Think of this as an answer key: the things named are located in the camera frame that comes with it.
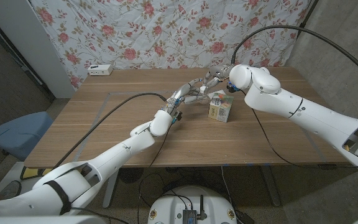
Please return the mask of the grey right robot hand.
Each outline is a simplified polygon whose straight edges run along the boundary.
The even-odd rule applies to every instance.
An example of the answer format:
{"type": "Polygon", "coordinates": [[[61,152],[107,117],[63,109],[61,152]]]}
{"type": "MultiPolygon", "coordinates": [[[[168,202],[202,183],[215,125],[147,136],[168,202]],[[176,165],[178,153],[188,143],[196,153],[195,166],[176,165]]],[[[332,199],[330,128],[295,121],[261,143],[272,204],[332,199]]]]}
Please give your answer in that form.
{"type": "Polygon", "coordinates": [[[215,87],[217,84],[227,80],[231,70],[232,65],[218,65],[210,67],[204,76],[200,92],[207,94],[212,87],[215,87]]]}

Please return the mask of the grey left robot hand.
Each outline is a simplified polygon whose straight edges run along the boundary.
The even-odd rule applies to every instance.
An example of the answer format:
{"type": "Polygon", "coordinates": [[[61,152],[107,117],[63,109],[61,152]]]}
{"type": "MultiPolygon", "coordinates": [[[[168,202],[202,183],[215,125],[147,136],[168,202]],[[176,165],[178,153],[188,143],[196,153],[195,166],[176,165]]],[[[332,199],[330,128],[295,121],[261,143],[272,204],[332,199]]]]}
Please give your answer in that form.
{"type": "Polygon", "coordinates": [[[195,78],[194,80],[179,87],[179,89],[166,100],[165,106],[162,107],[162,110],[170,115],[173,115],[181,103],[192,104],[197,101],[208,100],[208,96],[201,93],[200,88],[195,86],[195,83],[198,83],[201,80],[201,78],[195,78]]]}

